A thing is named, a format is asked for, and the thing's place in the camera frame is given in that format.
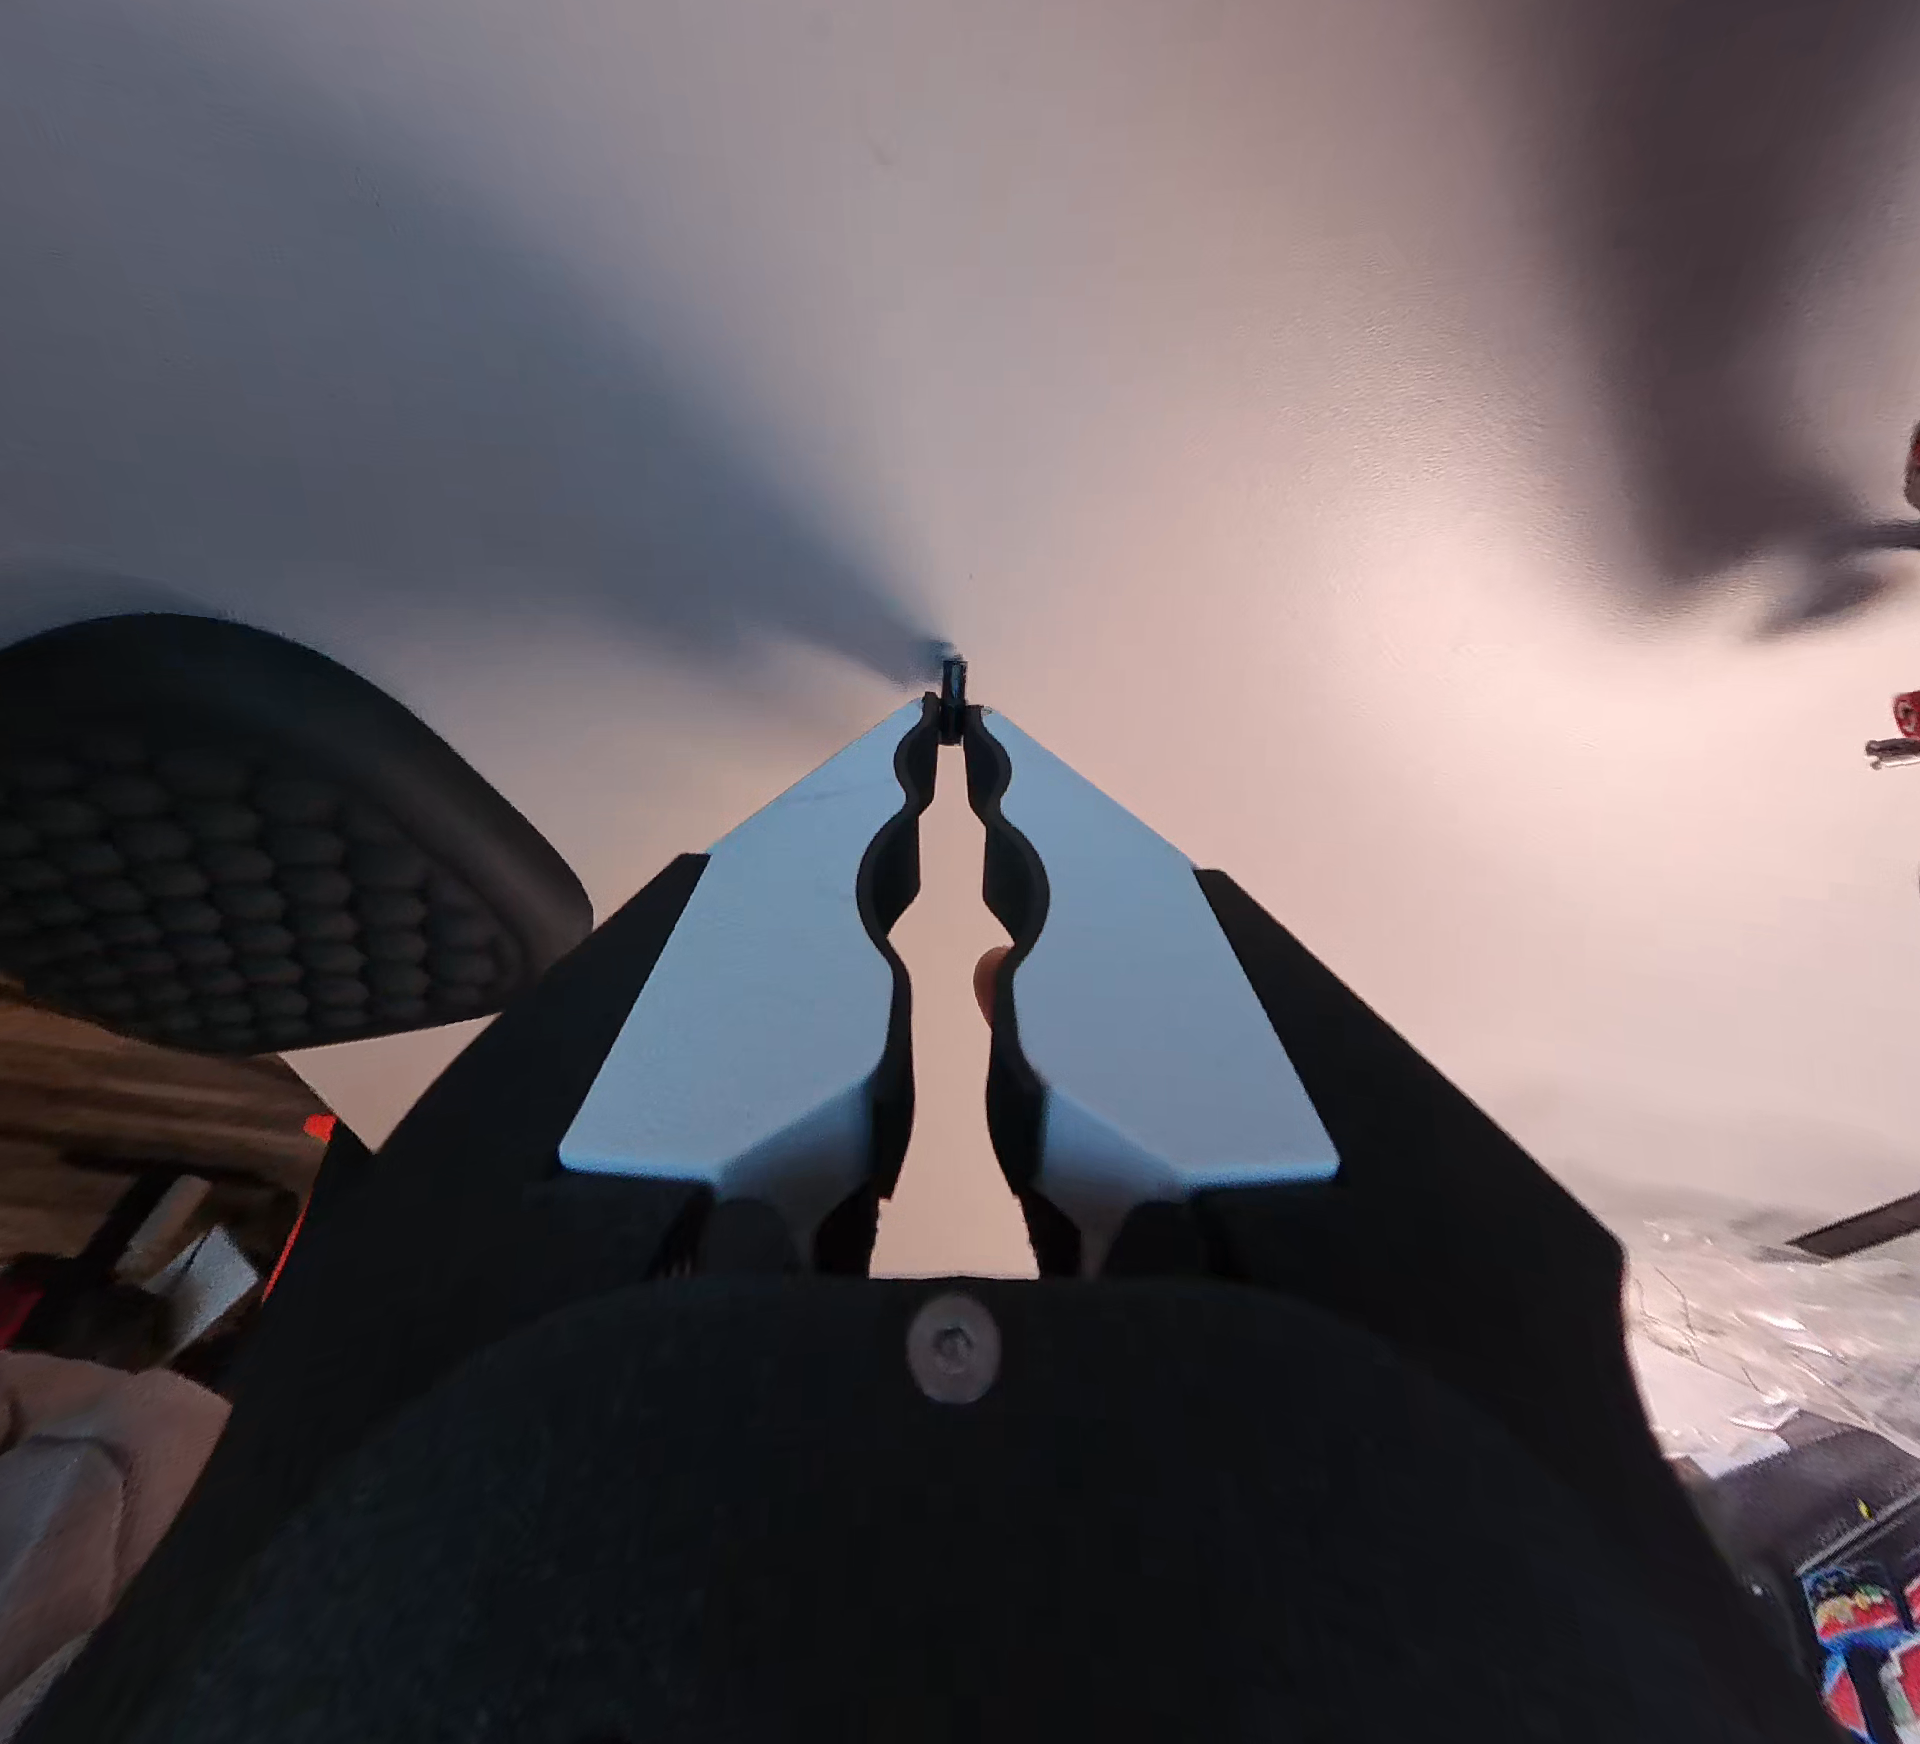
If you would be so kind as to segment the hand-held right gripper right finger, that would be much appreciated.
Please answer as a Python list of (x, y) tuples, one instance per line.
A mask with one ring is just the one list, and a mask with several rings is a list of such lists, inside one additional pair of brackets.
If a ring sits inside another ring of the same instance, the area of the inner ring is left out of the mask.
[(1200, 869), (1002, 712), (963, 734), (993, 974), (986, 1122), (1045, 1277), (1093, 1277), (1129, 1218), (1321, 1185), (1340, 1155)]

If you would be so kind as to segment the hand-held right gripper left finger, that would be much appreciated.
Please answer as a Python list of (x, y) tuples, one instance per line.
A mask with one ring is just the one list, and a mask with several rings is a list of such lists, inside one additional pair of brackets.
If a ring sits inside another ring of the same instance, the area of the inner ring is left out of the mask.
[(572, 1173), (775, 1211), (821, 1272), (867, 1272), (914, 1126), (911, 992), (943, 703), (901, 707), (738, 824), (558, 1142)]

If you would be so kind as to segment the lego race car model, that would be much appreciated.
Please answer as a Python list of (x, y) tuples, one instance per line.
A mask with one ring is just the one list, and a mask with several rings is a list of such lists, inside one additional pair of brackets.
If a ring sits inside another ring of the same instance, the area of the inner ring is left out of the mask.
[[(1909, 508), (1919, 513), (1919, 425), (1909, 436), (1905, 495)], [(1871, 739), (1864, 746), (1864, 758), (1873, 772), (1917, 768), (1919, 763), (1919, 689), (1897, 693), (1891, 699), (1891, 715), (1895, 735)]]

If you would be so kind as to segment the black lego box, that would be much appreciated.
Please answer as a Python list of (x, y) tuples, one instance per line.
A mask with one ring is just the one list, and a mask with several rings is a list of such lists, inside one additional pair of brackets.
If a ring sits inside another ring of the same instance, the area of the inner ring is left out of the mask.
[(1787, 1421), (1693, 1491), (1719, 1552), (1845, 1740), (1919, 1737), (1919, 1464), (1862, 1429)]

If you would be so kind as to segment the clear plastic bag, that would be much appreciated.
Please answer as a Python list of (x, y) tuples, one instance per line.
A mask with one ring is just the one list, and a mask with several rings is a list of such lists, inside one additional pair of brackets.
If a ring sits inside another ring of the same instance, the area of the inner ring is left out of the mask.
[(1843, 1215), (1618, 1188), (1622, 1312), (1662, 1452), (1707, 1471), (1769, 1455), (1791, 1421), (1919, 1452), (1919, 1200)]

